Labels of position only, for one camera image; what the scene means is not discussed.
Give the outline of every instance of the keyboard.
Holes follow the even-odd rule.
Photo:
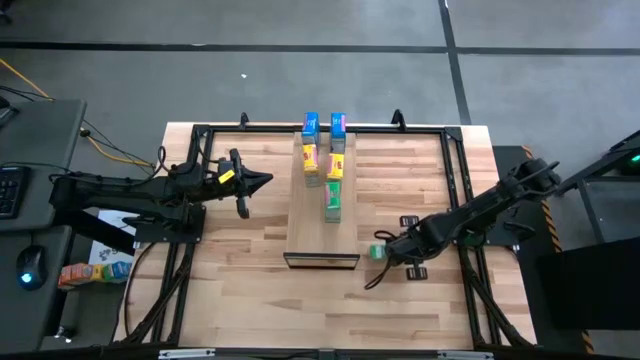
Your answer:
[[[18,216],[30,170],[25,166],[0,168],[0,220]]]

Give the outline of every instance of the wooden board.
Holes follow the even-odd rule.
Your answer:
[[[307,188],[305,184],[302,171],[302,137],[300,133],[294,135],[287,252],[357,254],[356,138],[354,134],[347,134],[344,178],[341,181],[341,221],[339,224],[334,224],[324,221],[324,183],[329,162],[329,134],[321,135],[318,162],[322,185],[315,188]],[[305,265],[316,263],[316,260],[305,261]]]
[[[183,161],[190,123],[170,123],[164,145],[170,161]],[[487,128],[462,127],[475,194],[493,186],[497,170]],[[356,142],[358,251],[373,231],[399,230],[399,214],[424,216],[448,207],[437,139],[359,135]],[[363,289],[382,264],[363,256],[355,271],[289,270],[286,248],[293,135],[217,134],[214,157],[232,147],[244,164],[274,179],[250,200],[241,220],[235,200],[207,202],[203,241],[194,258],[182,346],[331,347],[352,349],[471,349],[460,265],[454,247],[427,263],[429,280],[407,282],[393,269],[377,288]],[[139,268],[130,296],[131,326],[156,299],[167,246],[158,244]],[[535,341],[515,256],[486,249],[493,294],[515,327]],[[484,307],[480,322],[488,339]],[[170,327],[172,302],[165,319]],[[124,335],[123,320],[115,339]]]

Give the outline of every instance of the yellow cable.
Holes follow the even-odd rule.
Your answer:
[[[2,65],[4,65],[7,69],[11,70],[11,72],[13,72],[14,74],[16,74],[20,79],[24,80],[27,84],[29,84],[34,90],[36,90],[38,93],[40,93],[40,95],[42,96],[46,96],[48,98],[50,98],[51,96],[49,96],[46,92],[42,91],[42,89],[40,89],[38,87],[38,85],[34,84],[31,80],[27,79],[26,76],[22,75],[18,70],[14,69],[11,65],[7,64],[6,61],[4,61],[4,59],[0,58],[0,63],[2,63]],[[96,150],[98,150],[98,152],[104,156],[106,156],[107,158],[114,160],[114,161],[119,161],[119,162],[123,162],[126,164],[134,164],[134,165],[142,165],[142,166],[150,166],[153,167],[152,164],[146,162],[146,161],[138,161],[138,160],[129,160],[129,159],[125,159],[125,158],[121,158],[121,157],[117,157],[117,156],[113,156],[109,153],[107,153],[106,151],[102,150],[102,148],[100,147],[100,145],[98,145],[98,143],[95,142],[95,140],[93,140],[92,138],[88,137],[87,139],[89,139],[89,142],[93,145],[93,147],[96,148]]]

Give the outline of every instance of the gray floor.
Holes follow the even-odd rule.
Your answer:
[[[448,6],[458,46],[640,46],[635,0],[449,0]],[[12,10],[15,24],[0,27],[0,37],[445,45],[437,0],[18,0]],[[166,122],[237,121],[242,111],[256,122],[301,120],[312,110],[388,122],[401,108],[412,123],[459,123],[449,63],[440,54],[0,50],[0,56],[51,96],[87,100],[89,121],[149,160]],[[527,144],[559,160],[563,176],[640,127],[640,57],[464,55],[460,68],[472,123],[488,125],[494,144]],[[2,69],[0,83],[27,89]],[[72,165],[142,176],[82,140]],[[551,200],[567,249],[594,243],[576,195]],[[598,353],[640,357],[636,332],[591,334]]]

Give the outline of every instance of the wooden table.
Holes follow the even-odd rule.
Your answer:
[[[192,126],[167,125],[163,144],[169,163],[185,160]],[[473,190],[480,194],[498,180],[489,133],[484,126],[463,126],[462,132]],[[249,201],[251,219],[238,217],[235,199],[205,203],[207,221],[194,257],[181,346],[472,348],[453,246],[426,262],[427,281],[408,282],[404,270],[395,268],[375,289],[363,289],[384,266],[366,256],[375,230],[399,232],[400,215],[422,217],[449,207],[437,136],[357,135],[357,248],[363,256],[355,271],[290,270],[283,260],[292,133],[218,133],[213,144],[214,158],[228,156],[235,147],[249,169],[273,173],[274,179]],[[457,159],[453,145],[451,151]],[[455,160],[454,167],[460,184]],[[464,202],[462,192],[459,199]],[[167,248],[159,244],[150,251],[133,281],[132,327],[158,296]],[[514,254],[487,247],[486,257],[494,298],[521,334],[535,342]],[[477,302],[482,331],[489,339],[484,306]],[[170,303],[165,336],[172,314]],[[124,337],[122,314],[119,324],[115,339]]]

